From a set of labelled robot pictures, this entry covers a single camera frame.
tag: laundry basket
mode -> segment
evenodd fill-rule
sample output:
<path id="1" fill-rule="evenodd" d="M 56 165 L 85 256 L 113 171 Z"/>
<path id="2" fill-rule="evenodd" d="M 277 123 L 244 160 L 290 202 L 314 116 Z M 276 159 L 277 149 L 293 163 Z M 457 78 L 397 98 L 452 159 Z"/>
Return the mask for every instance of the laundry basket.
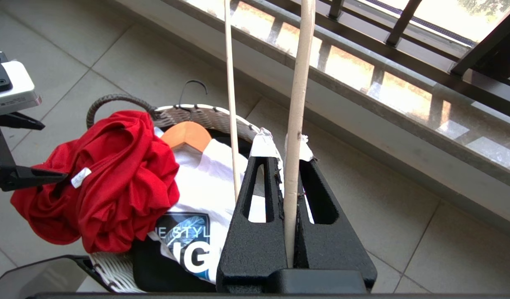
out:
<path id="1" fill-rule="evenodd" d="M 139 98 L 128 95 L 107 95 L 99 98 L 90 107 L 86 124 L 89 129 L 94 124 L 97 110 L 104 104 L 114 101 L 126 101 L 146 110 L 156 127 L 167 128 L 183 121 L 194 121 L 206 129 L 230 134 L 230 113 L 228 110 L 205 104 L 181 104 L 155 108 Z M 242 117 L 236 117 L 238 137 L 250 144 L 260 129 Z M 127 253 L 114 254 L 98 252 L 90 254 L 95 271 L 103 282 L 117 293 L 144 293 L 137 287 L 133 278 L 133 262 Z"/>

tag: white wicker basket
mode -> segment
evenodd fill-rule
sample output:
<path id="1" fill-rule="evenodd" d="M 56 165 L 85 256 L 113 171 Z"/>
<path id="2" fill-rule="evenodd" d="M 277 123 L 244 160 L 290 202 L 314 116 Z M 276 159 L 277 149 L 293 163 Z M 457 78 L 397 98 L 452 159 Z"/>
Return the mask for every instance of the white wicker basket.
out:
<path id="1" fill-rule="evenodd" d="M 88 125 L 94 123 L 96 110 L 106 102 L 109 101 L 105 100 L 101 104 L 93 104 L 91 106 L 88 114 Z M 205 104 L 182 104 L 155 108 L 149 112 L 154 119 L 156 127 L 169 127 L 183 121 L 192 120 L 207 129 L 215 129 L 227 134 L 230 133 L 230 114 L 228 110 L 223 108 Z M 239 116 L 236 118 L 236 124 L 238 136 L 249 142 L 253 142 L 253 138 L 260 131 L 258 127 Z M 129 254 L 97 252 L 89 256 L 103 282 L 114 292 L 145 293 L 135 284 L 133 262 Z"/>

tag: clothing tag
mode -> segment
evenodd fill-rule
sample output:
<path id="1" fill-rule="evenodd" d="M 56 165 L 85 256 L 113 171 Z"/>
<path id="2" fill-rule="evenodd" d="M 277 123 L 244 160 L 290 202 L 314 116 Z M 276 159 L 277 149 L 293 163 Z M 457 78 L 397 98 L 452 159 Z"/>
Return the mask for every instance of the clothing tag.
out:
<path id="1" fill-rule="evenodd" d="M 71 184 L 77 189 L 82 185 L 83 180 L 90 174 L 91 170 L 85 167 L 81 172 L 78 172 L 78 174 L 71 179 Z"/>

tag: tile floor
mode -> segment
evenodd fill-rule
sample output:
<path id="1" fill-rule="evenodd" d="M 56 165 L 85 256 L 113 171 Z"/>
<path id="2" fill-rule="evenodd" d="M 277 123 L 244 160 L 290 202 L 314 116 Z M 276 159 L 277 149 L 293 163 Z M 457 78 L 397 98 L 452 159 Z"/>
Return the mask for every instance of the tile floor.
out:
<path id="1" fill-rule="evenodd" d="M 186 103 L 227 107 L 226 75 L 151 30 L 93 0 L 6 0 L 0 5 L 0 50 L 27 67 L 44 102 L 24 113 L 43 131 L 6 129 L 18 164 L 44 161 L 85 130 L 89 105 L 129 93 L 155 105 L 178 101 L 182 84 L 200 79 L 204 98 Z M 287 110 L 236 83 L 238 114 L 270 129 L 284 144 Z M 98 118 L 131 106 L 112 104 Z M 304 132 L 320 167 L 378 270 L 376 293 L 510 293 L 510 239 L 311 123 Z M 0 191 L 0 275 L 63 254 L 35 235 Z"/>

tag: hanger hook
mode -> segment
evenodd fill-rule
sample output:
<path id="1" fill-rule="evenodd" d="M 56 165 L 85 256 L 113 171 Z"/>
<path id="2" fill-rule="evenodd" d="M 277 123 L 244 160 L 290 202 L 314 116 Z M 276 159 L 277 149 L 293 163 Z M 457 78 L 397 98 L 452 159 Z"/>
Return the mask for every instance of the hanger hook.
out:
<path id="1" fill-rule="evenodd" d="M 183 89 L 181 90 L 181 96 L 179 96 L 179 103 L 177 104 L 177 106 L 181 110 L 185 110 L 185 111 L 190 112 L 189 121 L 192 121 L 192 110 L 181 107 L 181 100 L 183 99 L 183 93 L 185 93 L 185 87 L 189 83 L 198 83 L 199 85 L 202 85 L 204 87 L 204 89 L 205 89 L 205 96 L 206 96 L 206 98 L 207 98 L 207 95 L 209 94 L 209 92 L 207 91 L 207 86 L 205 86 L 205 84 L 202 81 L 200 81 L 200 80 L 194 80 L 194 79 L 193 80 L 189 80 L 189 81 L 185 82 L 185 85 L 183 85 Z"/>

